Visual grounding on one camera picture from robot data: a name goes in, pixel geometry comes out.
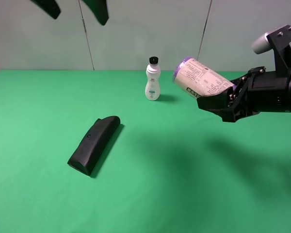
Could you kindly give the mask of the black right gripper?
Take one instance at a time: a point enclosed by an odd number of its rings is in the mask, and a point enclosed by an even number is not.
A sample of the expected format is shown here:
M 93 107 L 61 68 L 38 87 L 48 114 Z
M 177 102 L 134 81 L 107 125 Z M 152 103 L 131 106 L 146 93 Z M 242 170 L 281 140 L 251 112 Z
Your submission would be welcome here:
M 219 94 L 197 98 L 198 108 L 223 122 L 236 122 L 260 112 L 291 113 L 291 75 L 278 77 L 275 71 L 256 67 L 230 82 L 232 87 Z

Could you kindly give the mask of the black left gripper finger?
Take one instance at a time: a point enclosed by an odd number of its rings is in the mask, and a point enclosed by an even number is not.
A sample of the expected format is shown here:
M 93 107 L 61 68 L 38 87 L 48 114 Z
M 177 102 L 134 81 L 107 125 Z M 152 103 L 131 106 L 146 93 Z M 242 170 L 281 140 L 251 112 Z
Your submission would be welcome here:
M 61 9 L 55 0 L 31 0 L 31 2 L 37 5 L 53 19 L 57 19 L 61 13 Z
M 82 0 L 90 9 L 98 23 L 105 26 L 109 20 L 108 5 L 106 0 Z

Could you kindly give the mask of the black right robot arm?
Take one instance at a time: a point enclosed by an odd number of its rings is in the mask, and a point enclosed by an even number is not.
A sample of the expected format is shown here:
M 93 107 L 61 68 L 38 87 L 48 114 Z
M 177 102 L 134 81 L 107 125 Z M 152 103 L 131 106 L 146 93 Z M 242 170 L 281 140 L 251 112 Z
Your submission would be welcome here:
M 219 94 L 199 97 L 198 108 L 216 114 L 223 122 L 260 112 L 291 113 L 291 72 L 288 77 L 278 77 L 274 71 L 256 67 L 231 82 L 234 86 Z

